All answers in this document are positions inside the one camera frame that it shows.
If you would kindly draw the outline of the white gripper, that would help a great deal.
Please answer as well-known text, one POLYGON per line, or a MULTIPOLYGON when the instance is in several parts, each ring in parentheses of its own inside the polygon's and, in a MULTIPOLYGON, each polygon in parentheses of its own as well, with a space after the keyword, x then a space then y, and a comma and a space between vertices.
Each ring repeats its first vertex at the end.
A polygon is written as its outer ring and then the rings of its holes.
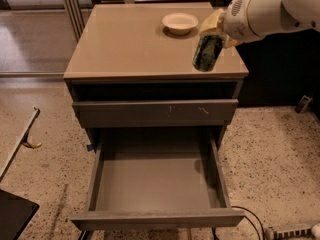
POLYGON ((225 49, 262 40, 250 27, 248 9, 251 0, 232 0, 226 12, 217 9, 201 24, 201 36, 219 35, 223 31, 228 34, 223 38, 225 49))

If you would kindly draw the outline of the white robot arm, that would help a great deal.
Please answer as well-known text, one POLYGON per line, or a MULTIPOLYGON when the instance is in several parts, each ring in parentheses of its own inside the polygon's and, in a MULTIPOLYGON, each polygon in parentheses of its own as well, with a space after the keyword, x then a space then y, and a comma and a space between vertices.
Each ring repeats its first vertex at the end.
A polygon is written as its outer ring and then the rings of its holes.
POLYGON ((230 47, 308 29, 320 31, 320 0, 232 0, 203 21, 199 34, 221 35, 230 47))

